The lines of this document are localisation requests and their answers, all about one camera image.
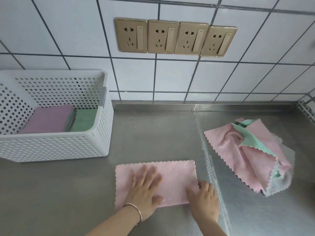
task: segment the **forearm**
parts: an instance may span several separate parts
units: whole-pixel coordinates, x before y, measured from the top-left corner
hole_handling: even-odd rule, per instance
[[[132,206],[126,206],[86,236],[127,236],[139,221],[140,216],[137,210]]]
[[[213,220],[203,219],[196,220],[196,222],[203,236],[226,236],[218,223],[214,222]]]

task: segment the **folded purple cloth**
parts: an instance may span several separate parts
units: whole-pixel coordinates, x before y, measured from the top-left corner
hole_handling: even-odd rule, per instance
[[[73,114],[74,107],[71,105],[38,107],[18,134],[65,132]]]

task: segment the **gold wall socket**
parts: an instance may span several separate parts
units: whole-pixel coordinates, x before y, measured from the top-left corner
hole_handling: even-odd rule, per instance
[[[223,57],[237,31],[236,27],[211,26],[201,56]]]
[[[148,52],[173,54],[178,32],[178,22],[149,20]]]
[[[208,28],[208,23],[180,22],[175,54],[199,55]]]
[[[147,52],[147,20],[115,18],[115,27],[121,52]]]

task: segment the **person's right arm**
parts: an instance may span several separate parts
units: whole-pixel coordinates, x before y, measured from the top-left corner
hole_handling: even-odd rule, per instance
[[[201,184],[197,195],[190,188],[186,189],[191,214],[203,236],[226,236],[218,225],[220,204],[216,191],[206,181],[201,181]]]

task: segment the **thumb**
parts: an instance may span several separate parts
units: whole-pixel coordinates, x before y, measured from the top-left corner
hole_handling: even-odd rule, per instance
[[[152,198],[152,207],[155,210],[162,202],[164,202],[164,198],[162,196],[156,196]]]
[[[186,194],[188,201],[190,201],[195,196],[195,193],[192,191],[191,188],[186,188]]]

